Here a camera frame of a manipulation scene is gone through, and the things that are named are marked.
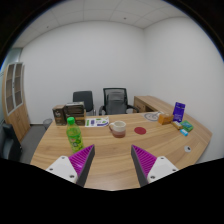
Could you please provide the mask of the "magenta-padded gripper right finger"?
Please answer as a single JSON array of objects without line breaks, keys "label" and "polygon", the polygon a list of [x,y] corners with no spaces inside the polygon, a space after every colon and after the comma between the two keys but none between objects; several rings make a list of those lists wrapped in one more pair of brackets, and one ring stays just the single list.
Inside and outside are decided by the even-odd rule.
[{"label": "magenta-padded gripper right finger", "polygon": [[165,156],[156,157],[136,145],[131,146],[131,156],[141,187],[178,170]]}]

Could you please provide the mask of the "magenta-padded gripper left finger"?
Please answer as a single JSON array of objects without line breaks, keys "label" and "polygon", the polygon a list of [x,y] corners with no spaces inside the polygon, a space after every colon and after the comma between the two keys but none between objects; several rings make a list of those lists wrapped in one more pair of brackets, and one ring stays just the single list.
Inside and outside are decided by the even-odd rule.
[{"label": "magenta-padded gripper left finger", "polygon": [[83,187],[95,156],[95,146],[90,145],[67,157],[60,156],[47,171]]}]

